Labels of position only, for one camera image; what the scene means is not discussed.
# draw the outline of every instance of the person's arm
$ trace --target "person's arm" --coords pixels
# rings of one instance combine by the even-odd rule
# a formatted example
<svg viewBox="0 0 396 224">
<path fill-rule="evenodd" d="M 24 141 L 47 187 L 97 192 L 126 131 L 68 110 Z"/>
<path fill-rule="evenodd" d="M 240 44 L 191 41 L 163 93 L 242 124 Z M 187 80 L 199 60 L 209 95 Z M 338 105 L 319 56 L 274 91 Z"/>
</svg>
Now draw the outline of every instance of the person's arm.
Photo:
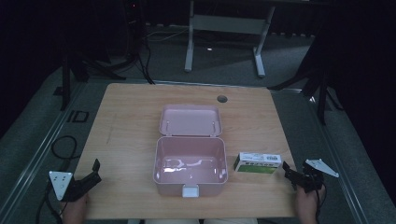
<svg viewBox="0 0 396 224">
<path fill-rule="evenodd" d="M 319 197 L 322 198 L 325 187 L 318 191 Z M 305 193 L 304 189 L 297 185 L 297 195 L 295 209 L 297 217 L 302 224 L 317 224 L 316 213 L 318 208 L 318 196 L 315 191 Z"/>
<path fill-rule="evenodd" d="M 82 224 L 87 213 L 88 194 L 72 203 L 61 203 L 64 224 Z"/>
</svg>

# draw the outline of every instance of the lunch box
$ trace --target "lunch box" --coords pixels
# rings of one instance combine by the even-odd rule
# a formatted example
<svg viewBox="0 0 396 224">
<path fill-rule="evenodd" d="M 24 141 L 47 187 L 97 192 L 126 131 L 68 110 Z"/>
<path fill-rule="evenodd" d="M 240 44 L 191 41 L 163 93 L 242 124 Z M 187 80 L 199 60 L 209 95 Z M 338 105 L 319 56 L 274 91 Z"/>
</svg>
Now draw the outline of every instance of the lunch box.
<svg viewBox="0 0 396 224">
<path fill-rule="evenodd" d="M 219 110 L 213 105 L 166 105 L 153 178 L 161 195 L 215 196 L 228 179 Z"/>
</svg>

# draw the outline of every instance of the green and white box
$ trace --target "green and white box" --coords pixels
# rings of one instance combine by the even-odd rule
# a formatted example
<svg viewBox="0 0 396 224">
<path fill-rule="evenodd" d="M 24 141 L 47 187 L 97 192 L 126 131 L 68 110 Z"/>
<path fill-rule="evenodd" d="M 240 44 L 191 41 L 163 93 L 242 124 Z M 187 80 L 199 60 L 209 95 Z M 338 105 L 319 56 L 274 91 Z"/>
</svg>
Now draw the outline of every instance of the green and white box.
<svg viewBox="0 0 396 224">
<path fill-rule="evenodd" d="M 240 152 L 233 168 L 237 172 L 271 174 L 281 162 L 280 155 Z"/>
</svg>

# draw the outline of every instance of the desk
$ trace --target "desk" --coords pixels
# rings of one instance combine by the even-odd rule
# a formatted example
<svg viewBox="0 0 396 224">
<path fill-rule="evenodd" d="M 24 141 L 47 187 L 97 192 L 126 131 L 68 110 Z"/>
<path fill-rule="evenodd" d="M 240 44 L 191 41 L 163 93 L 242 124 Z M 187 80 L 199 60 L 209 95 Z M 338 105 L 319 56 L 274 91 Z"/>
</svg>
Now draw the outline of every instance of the desk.
<svg viewBox="0 0 396 224">
<path fill-rule="evenodd" d="M 226 103 L 217 98 L 224 95 Z M 229 178 L 215 197 L 166 197 L 152 173 L 163 106 L 219 108 Z M 240 151 L 280 154 L 295 169 L 271 93 L 264 88 L 110 84 L 75 172 L 81 179 L 97 158 L 103 181 L 90 192 L 89 219 L 293 217 L 294 191 L 282 168 L 238 173 Z"/>
<path fill-rule="evenodd" d="M 265 72 L 262 64 L 262 46 L 264 44 L 265 37 L 267 37 L 274 11 L 275 7 L 271 7 L 265 20 L 197 15 L 194 14 L 194 1 L 190 0 L 189 45 L 187 46 L 184 70 L 186 72 L 190 72 L 192 69 L 192 56 L 194 52 L 193 31 L 222 31 L 260 35 L 259 45 L 253 48 L 253 55 L 256 63 L 257 74 L 259 77 L 264 77 Z"/>
</svg>

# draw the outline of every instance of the metal frame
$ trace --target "metal frame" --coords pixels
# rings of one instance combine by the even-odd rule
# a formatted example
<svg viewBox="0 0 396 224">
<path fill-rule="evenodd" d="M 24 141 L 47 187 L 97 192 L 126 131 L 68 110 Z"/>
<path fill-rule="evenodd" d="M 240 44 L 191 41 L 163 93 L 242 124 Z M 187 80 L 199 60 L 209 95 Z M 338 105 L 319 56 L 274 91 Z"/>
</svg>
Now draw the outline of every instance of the metal frame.
<svg viewBox="0 0 396 224">
<path fill-rule="evenodd" d="M 265 77 L 262 63 L 262 46 L 275 12 L 275 7 L 270 7 L 265 20 L 206 16 L 194 14 L 194 1 L 190 0 L 190 25 L 189 25 L 189 45 L 187 46 L 186 63 L 184 70 L 192 70 L 192 55 L 194 53 L 193 32 L 194 30 L 233 32 L 249 35 L 260 35 L 259 45 L 253 48 L 254 61 L 259 77 Z"/>
</svg>

